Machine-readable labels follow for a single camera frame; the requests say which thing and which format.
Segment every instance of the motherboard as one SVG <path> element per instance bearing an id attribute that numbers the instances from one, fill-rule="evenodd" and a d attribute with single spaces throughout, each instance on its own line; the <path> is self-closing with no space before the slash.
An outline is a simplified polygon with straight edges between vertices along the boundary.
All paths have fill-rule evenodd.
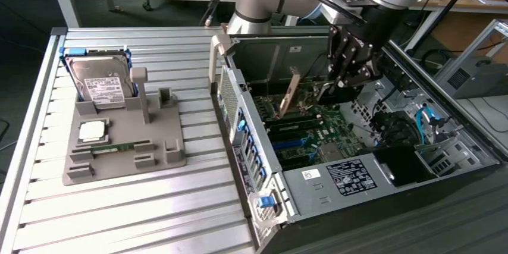
<path id="1" fill-rule="evenodd" d="M 301 94 L 297 91 L 295 98 L 301 98 Z M 280 118 L 283 98 L 284 94 L 255 96 L 253 102 L 284 171 L 356 156 L 363 145 L 340 113 L 340 105 L 293 104 Z"/>

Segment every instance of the floor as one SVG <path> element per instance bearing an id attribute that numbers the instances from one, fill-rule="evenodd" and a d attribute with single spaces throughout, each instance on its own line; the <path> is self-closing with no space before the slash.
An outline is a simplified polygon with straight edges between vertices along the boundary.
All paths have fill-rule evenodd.
<path id="1" fill-rule="evenodd" d="M 84 27 L 141 27 L 141 26 L 197 26 L 207 8 L 205 2 L 153 0 L 153 11 L 147 12 L 143 0 L 115 0 L 121 12 L 109 12 L 105 0 L 76 0 L 77 13 Z M 223 3 L 217 9 L 213 25 L 228 22 L 235 4 Z M 417 18 L 412 11 L 407 21 Z M 281 16 L 275 15 L 272 24 L 281 23 Z M 317 24 L 327 24 L 323 18 Z M 299 25 L 315 25 L 303 20 Z M 52 27 L 65 26 L 56 0 L 0 0 L 0 119 L 11 127 L 0 142 L 0 148 L 16 141 L 23 125 L 24 113 L 32 95 L 32 88 L 39 72 Z M 404 42 L 415 29 L 401 25 L 392 39 Z M 421 50 L 435 48 L 436 41 L 429 39 Z M 13 153 L 13 146 L 0 150 L 0 183 L 3 182 Z"/>

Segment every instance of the hard drive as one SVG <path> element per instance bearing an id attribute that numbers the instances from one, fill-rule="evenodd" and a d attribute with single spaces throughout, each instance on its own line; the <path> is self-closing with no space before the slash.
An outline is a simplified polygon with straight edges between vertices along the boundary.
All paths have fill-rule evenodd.
<path id="1" fill-rule="evenodd" d="M 64 51 L 61 61 L 76 85 L 80 101 L 92 101 L 97 109 L 121 108 L 125 98 L 136 96 L 127 49 L 88 51 L 72 48 Z"/>

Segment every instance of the hard disk drive label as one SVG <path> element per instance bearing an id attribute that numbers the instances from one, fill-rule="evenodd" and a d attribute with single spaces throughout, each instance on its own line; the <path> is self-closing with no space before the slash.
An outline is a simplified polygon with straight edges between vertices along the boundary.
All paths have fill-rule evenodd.
<path id="1" fill-rule="evenodd" d="M 124 102 L 124 91 L 121 90 L 119 77 L 100 77 L 85 79 L 89 97 L 95 104 L 115 104 Z"/>
<path id="2" fill-rule="evenodd" d="M 343 196 L 377 187 L 360 159 L 329 165 L 327 169 Z"/>

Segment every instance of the aluminum workbench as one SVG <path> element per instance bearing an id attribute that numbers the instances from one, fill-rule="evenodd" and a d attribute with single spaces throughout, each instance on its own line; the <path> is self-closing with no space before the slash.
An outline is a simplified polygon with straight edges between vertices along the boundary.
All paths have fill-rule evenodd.
<path id="1" fill-rule="evenodd" d="M 253 253 L 208 92 L 219 27 L 69 29 L 52 35 L 5 180 L 1 253 Z M 147 92 L 179 98 L 188 163 L 153 173 L 64 186 L 76 88 L 60 47 L 127 45 L 147 67 Z"/>

